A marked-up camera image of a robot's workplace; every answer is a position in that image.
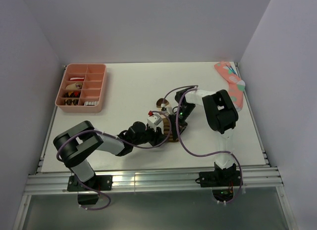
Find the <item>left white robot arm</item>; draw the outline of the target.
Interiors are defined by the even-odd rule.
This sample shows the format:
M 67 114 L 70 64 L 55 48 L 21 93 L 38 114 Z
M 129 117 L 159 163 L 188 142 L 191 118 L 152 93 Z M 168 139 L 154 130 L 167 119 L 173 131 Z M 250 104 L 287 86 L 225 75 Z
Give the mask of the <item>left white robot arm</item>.
M 53 144 L 57 149 L 57 159 L 76 175 L 83 189 L 91 190 L 96 186 L 97 178 L 87 158 L 95 150 L 125 156 L 133 148 L 141 148 L 142 144 L 150 144 L 149 149 L 163 145 L 169 140 L 171 130 L 167 131 L 135 122 L 117 136 L 112 136 L 95 129 L 91 122 L 83 121 L 56 136 Z

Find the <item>brown striped sock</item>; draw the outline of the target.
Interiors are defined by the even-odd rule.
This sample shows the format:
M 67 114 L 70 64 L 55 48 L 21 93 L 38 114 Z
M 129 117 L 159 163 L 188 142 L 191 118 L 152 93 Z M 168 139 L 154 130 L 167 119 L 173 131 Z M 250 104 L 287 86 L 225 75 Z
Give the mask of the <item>brown striped sock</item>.
M 169 101 L 167 99 L 163 99 L 163 98 L 160 98 L 157 100 L 156 102 L 156 106 L 158 108 L 159 111 L 161 111 L 161 104 L 170 104 Z M 168 121 L 168 119 L 166 117 L 164 117 L 163 115 L 161 115 L 162 119 L 163 119 L 163 134 L 166 136 L 169 134 L 169 129 L 170 129 L 170 123 Z M 169 138 L 168 138 L 168 142 L 178 142 L 178 137 L 177 136 L 173 136 L 173 133 L 171 133 L 169 135 Z

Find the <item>white black striped sock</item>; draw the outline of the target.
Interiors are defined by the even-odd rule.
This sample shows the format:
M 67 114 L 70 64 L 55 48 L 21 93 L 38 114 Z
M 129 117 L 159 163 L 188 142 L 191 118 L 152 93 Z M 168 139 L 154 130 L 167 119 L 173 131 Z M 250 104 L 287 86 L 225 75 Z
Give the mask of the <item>white black striped sock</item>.
M 99 101 L 85 101 L 84 106 L 98 106 Z

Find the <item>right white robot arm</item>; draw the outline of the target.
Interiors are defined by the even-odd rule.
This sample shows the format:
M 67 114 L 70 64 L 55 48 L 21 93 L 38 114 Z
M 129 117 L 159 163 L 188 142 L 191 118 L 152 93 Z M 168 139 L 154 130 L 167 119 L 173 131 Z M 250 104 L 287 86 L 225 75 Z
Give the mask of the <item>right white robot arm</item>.
M 232 137 L 238 121 L 238 112 L 228 92 L 209 92 L 191 86 L 178 91 L 175 100 L 178 103 L 176 113 L 169 115 L 172 138 L 180 140 L 180 135 L 188 126 L 186 119 L 197 105 L 201 106 L 209 127 L 218 135 L 218 151 L 213 155 L 214 166 L 219 170 L 215 172 L 214 179 L 217 184 L 226 185 L 232 178 L 229 170 L 236 168 L 236 160 L 232 154 Z

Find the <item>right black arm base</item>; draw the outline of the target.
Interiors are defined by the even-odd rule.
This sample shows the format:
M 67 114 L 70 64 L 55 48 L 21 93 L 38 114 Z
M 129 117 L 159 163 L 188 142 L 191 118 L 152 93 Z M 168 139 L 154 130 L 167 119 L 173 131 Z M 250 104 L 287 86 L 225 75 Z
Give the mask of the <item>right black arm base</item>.
M 243 179 L 236 164 L 224 169 L 215 164 L 213 171 L 199 172 L 195 183 L 201 188 L 211 187 L 215 200 L 225 204 L 234 199 L 234 187 L 238 187 L 238 191 L 241 190 Z

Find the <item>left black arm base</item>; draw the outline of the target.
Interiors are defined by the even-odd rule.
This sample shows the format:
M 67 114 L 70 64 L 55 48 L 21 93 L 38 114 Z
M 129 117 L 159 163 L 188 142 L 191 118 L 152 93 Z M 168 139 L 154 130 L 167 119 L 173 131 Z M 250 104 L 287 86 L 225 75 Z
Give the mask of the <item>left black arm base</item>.
M 94 175 L 90 180 L 81 182 L 74 175 L 70 176 L 67 185 L 67 192 L 77 192 L 77 202 L 82 208 L 88 210 L 101 210 L 111 204 L 111 198 L 104 193 L 112 189 L 112 175 Z M 93 207 L 102 197 L 108 200 L 108 203 L 103 207 Z

